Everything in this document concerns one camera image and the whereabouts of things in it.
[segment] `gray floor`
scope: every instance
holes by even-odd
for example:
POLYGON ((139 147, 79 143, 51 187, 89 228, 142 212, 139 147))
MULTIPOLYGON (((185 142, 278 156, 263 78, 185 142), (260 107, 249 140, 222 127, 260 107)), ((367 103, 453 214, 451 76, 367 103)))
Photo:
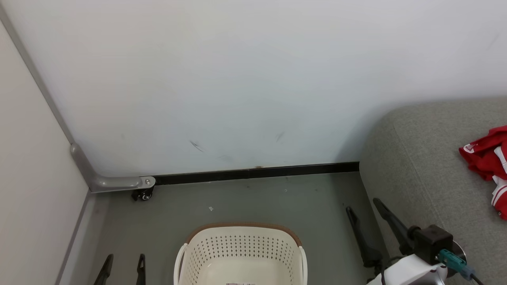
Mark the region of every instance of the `gray floor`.
POLYGON ((147 284, 172 284, 174 260, 186 236, 215 222, 289 227, 307 253, 309 284, 365 284, 373 273, 362 266, 345 213, 348 205, 385 252, 358 172, 160 186, 151 200, 136 203, 130 192, 113 193, 88 284, 110 253, 115 258, 107 285, 135 284, 141 253, 147 284))

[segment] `teal connector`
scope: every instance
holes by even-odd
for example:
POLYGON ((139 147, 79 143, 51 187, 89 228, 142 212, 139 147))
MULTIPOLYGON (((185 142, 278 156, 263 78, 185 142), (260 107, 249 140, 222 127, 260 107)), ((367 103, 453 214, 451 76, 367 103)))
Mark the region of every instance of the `teal connector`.
POLYGON ((448 250, 441 250, 439 253, 439 261, 447 266, 447 268, 453 269, 459 272, 463 278, 470 281, 472 274, 475 275, 475 270, 466 265, 466 261, 457 257, 454 253, 448 250))

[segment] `white plastic basket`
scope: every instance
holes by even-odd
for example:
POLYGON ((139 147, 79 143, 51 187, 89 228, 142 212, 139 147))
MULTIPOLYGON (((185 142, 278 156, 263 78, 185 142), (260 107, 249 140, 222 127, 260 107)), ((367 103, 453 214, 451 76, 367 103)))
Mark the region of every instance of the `white plastic basket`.
POLYGON ((174 285, 307 285, 299 238, 260 223, 210 224, 195 230, 174 264, 174 285))

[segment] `basket bottom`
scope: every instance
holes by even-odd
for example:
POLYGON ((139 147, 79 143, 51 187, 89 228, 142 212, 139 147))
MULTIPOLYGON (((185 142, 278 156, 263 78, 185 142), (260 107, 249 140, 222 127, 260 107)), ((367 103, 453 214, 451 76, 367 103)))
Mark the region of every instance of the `basket bottom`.
POLYGON ((220 258, 204 267, 196 285, 297 285, 288 267, 281 262, 261 258, 220 258))

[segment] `gray sofa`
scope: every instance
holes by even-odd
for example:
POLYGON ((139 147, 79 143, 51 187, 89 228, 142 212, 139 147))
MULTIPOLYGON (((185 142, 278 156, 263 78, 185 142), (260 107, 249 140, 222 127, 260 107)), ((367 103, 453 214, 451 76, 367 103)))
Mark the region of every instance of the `gray sofa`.
MULTIPOLYGON (((507 125, 507 97, 408 106, 374 128, 359 163, 370 200, 407 227, 436 224, 454 235, 486 285, 507 284, 507 221, 491 206, 494 182, 467 169, 458 148, 507 125)), ((376 212, 391 256, 398 243, 376 212)), ((446 284, 469 284, 458 275, 446 284)))

